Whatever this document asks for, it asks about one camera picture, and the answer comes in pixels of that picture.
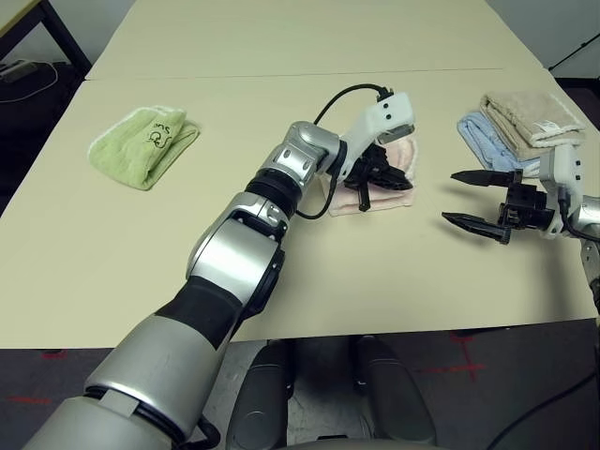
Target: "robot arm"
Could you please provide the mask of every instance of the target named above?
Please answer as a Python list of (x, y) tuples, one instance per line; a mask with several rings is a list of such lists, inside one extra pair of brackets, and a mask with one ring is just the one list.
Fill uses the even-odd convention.
[(290, 219), (318, 173), (345, 179), (383, 135), (406, 134), (413, 113), (405, 94), (368, 108), (341, 139), (308, 122), (283, 142), (191, 252), (187, 282), (138, 324), (66, 400), (26, 449), (159, 450), (187, 445), (203, 419), (223, 354), (237, 326), (261, 312), (284, 262)]
[(442, 213), (451, 223), (470, 233), (508, 244), (512, 230), (534, 228), (545, 239), (559, 234), (581, 240), (581, 262), (593, 301), (600, 311), (600, 198), (582, 194), (583, 166), (577, 149), (559, 145), (540, 157), (540, 181), (547, 192), (523, 185), (522, 171), (465, 171), (452, 178), (475, 186), (508, 189), (496, 224), (480, 217)]

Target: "stack of towels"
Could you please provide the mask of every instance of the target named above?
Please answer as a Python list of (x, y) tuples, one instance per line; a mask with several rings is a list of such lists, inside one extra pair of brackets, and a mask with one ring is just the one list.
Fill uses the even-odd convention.
[(585, 140), (583, 123), (547, 92), (490, 92), (480, 110), (460, 119), (457, 128), (488, 170), (522, 169), (523, 176), (536, 177), (540, 155)]

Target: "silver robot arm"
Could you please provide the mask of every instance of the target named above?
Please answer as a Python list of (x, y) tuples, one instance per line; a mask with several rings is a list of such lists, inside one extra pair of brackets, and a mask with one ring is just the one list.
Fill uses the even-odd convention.
[(63, 402), (25, 448), (166, 450), (186, 443), (197, 424), (205, 431), (203, 407), (225, 349), (273, 291), (283, 237), (310, 182), (325, 172), (343, 179), (374, 139), (412, 127), (404, 94), (369, 107), (343, 139), (292, 124), (192, 250), (181, 291), (125, 337), (89, 376), (85, 394)]

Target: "white table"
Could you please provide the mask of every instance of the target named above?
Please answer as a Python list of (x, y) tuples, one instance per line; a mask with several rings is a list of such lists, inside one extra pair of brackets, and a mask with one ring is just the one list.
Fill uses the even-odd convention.
[[(454, 228), (441, 211), (493, 220), (505, 189), (451, 173), (479, 164), (457, 120), (492, 89), (547, 89), (541, 70), (85, 82), (0, 218), (0, 348), (110, 347), (171, 300), (196, 239), (243, 190), (289, 124), (311, 120), (341, 88), (381, 83), (409, 93), (421, 151), (414, 206), (292, 220), (287, 259), (265, 312), (236, 339), (424, 331), (595, 315), (573, 239), (514, 232), (509, 246)], [(322, 125), (345, 131), (374, 101), (355, 93)], [(183, 107), (199, 139), (147, 192), (87, 162), (89, 143), (142, 105)], [(600, 194), (600, 136), (589, 122), (585, 191)], [(317, 210), (317, 186), (302, 204)]]
[(529, 66), (484, 0), (138, 0), (88, 79)]

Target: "gray carpet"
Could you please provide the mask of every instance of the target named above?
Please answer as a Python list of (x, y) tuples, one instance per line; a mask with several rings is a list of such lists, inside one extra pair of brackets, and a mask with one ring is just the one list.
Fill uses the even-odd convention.
[[(502, 329), (471, 338), (449, 332), (383, 336), (412, 370), (433, 416), (439, 445), (483, 449), (508, 423), (594, 367), (593, 321)], [(353, 392), (347, 339), (304, 339), (289, 402), (288, 442), (322, 435), (365, 436), (362, 401)], [(205, 415), (223, 436), (250, 361), (263, 342), (227, 351)], [(18, 449), (64, 398), (81, 393), (107, 350), (0, 351), (0, 448)], [(499, 449), (598, 448), (594, 382), (516, 428)]]

